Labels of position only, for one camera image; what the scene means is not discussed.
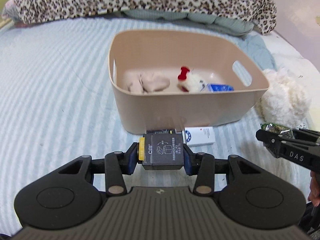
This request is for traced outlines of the person right hand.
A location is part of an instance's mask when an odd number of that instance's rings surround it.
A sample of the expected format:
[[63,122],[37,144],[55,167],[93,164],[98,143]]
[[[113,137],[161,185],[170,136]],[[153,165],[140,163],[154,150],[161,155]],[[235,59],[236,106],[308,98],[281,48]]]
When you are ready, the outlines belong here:
[[319,187],[319,183],[317,182],[316,179],[316,173],[311,171],[310,172],[310,193],[308,195],[308,201],[312,202],[314,207],[319,206],[320,203],[320,187]]

